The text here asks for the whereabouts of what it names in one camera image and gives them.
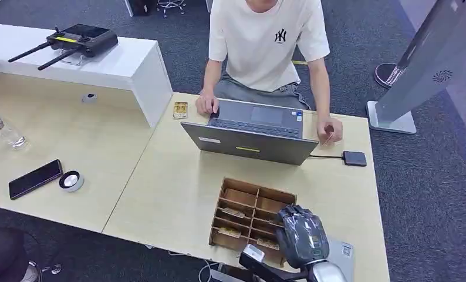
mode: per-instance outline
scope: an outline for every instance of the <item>white t-shirt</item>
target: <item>white t-shirt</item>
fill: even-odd
[[[307,62],[330,53],[320,0],[278,0],[256,13],[246,0],[214,0],[209,58],[222,62],[241,84],[272,92],[300,83],[292,63],[295,46]]]

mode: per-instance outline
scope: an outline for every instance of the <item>chair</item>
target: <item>chair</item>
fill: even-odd
[[[186,6],[185,0],[158,0],[157,11],[164,9],[164,19],[167,18],[167,10],[178,7],[181,10],[181,14],[184,15],[185,11],[183,7]]]
[[[50,270],[57,274],[61,269],[60,264],[40,268],[36,262],[29,261],[24,248],[24,232],[0,228],[0,282],[42,282],[44,272]]]

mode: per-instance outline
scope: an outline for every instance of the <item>floor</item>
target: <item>floor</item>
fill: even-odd
[[[197,93],[207,60],[208,14],[203,0],[187,3],[185,15],[171,11],[164,20],[160,14],[129,18],[122,0],[2,0],[0,24],[52,29],[81,22],[120,36],[156,39],[173,89]],[[373,69],[397,61],[414,34],[405,21],[408,7],[399,0],[322,4],[332,50],[326,58],[331,110],[366,116],[366,102],[386,92],[374,82]],[[312,101],[308,70],[297,69],[299,89]],[[466,111],[453,96],[449,88],[413,111],[416,135],[370,132],[391,281],[466,282]],[[0,226],[32,233],[42,250],[29,240],[33,256],[64,265],[51,281],[196,281],[204,265],[5,210],[0,210]]]

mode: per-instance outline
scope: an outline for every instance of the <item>gray pants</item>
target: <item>gray pants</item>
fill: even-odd
[[[224,73],[214,88],[214,95],[216,98],[310,110],[304,96],[297,92],[297,87],[297,83],[294,82],[273,92],[265,92],[248,88]]]

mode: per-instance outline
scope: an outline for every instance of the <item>water bottle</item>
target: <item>water bottle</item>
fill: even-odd
[[[26,138],[2,117],[0,117],[0,137],[13,149],[23,149],[28,144]]]

